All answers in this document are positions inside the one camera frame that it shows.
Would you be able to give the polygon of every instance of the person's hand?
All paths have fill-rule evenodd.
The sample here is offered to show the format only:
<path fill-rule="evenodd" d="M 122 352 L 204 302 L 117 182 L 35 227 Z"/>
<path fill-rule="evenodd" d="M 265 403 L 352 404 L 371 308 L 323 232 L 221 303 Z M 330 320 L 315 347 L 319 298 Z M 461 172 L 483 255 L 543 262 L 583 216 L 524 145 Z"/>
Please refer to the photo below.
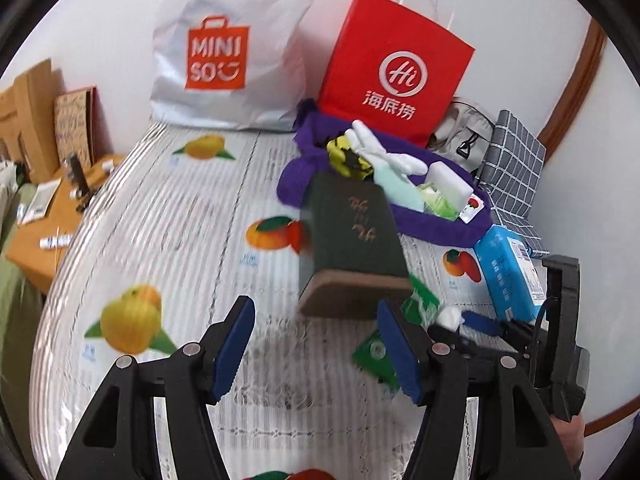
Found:
<path fill-rule="evenodd" d="M 575 415 L 571 422 L 565 422 L 551 415 L 551 423 L 556 428 L 564 452 L 571 465 L 575 465 L 584 451 L 584 418 L 582 414 Z"/>

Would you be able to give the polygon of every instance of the mattress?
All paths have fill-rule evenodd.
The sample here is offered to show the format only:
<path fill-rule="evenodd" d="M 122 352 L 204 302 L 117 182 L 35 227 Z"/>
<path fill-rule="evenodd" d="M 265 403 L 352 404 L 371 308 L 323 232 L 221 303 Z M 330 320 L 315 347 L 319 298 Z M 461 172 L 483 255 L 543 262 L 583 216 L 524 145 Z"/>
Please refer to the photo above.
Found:
<path fill-rule="evenodd" d="M 255 301 L 236 380 L 209 409 L 231 478 L 309 467 L 337 479 L 400 478 L 417 430 L 394 416 L 394 394 L 351 363 L 375 323 L 299 316 L 296 251 L 256 234 L 264 219 L 299 218 L 276 198 L 280 173 L 298 155 L 292 135 L 217 132 L 209 156 L 197 141 L 204 135 L 211 133 L 155 124 L 97 195 L 62 261 L 31 374 L 31 438 L 44 476 L 55 478 L 92 393 L 120 354 L 94 337 L 97 321 L 143 284 L 155 291 L 145 294 L 161 305 L 172 345 L 152 344 L 138 360 L 198 341 L 238 295 Z M 492 314 L 484 280 L 446 271 L 449 248 L 400 238 L 410 271 L 441 302 Z M 468 477 L 474 417 L 471 400 L 457 478 Z M 164 478 L 175 478 L 161 399 L 156 430 Z"/>

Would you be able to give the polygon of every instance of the paper card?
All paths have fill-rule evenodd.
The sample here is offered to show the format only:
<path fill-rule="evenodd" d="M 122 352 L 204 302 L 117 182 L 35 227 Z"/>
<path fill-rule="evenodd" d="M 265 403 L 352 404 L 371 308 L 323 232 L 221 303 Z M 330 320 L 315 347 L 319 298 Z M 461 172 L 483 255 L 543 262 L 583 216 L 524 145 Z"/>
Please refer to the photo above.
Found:
<path fill-rule="evenodd" d="M 484 209 L 484 202 L 478 195 L 473 194 L 469 198 L 469 202 L 466 204 L 466 207 L 462 210 L 462 213 L 460 213 L 460 219 L 465 224 L 468 224 L 479 212 L 482 211 L 482 209 Z"/>
<path fill-rule="evenodd" d="M 61 95 L 54 101 L 56 145 L 60 163 L 71 152 L 76 152 L 84 170 L 88 170 L 94 161 L 94 90 L 78 90 Z"/>

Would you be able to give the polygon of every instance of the orange fruit print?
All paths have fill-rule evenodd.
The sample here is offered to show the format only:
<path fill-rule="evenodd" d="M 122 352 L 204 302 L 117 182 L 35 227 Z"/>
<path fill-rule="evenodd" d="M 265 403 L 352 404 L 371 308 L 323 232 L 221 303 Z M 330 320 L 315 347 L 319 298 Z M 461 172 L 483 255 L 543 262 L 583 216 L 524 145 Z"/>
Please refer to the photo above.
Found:
<path fill-rule="evenodd" d="M 255 249 L 277 251 L 289 245 L 300 254 L 302 248 L 302 224 L 287 216 L 273 216 L 252 223 L 244 235 Z"/>
<path fill-rule="evenodd" d="M 450 249 L 442 255 L 445 270 L 452 276 L 466 274 L 473 282 L 480 283 L 482 274 L 476 259 L 466 251 Z"/>
<path fill-rule="evenodd" d="M 465 273 L 465 269 L 460 264 L 460 252 L 455 249 L 450 249 L 442 255 L 442 263 L 452 276 L 462 276 Z"/>
<path fill-rule="evenodd" d="M 335 480 L 333 476 L 319 469 L 307 469 L 291 475 L 287 480 Z"/>

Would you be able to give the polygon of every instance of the hi logo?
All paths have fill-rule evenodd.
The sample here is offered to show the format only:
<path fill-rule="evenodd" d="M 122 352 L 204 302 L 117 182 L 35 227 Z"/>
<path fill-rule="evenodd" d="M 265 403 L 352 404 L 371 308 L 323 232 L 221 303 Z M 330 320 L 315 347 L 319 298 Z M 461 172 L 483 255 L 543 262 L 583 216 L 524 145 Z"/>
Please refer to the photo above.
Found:
<path fill-rule="evenodd" d="M 244 88 L 248 43 L 249 27 L 227 27 L 226 16 L 205 18 L 189 30 L 185 88 Z"/>
<path fill-rule="evenodd" d="M 411 97 L 427 83 L 427 66 L 420 56 L 401 50 L 385 57 L 378 69 L 380 84 L 391 95 Z"/>

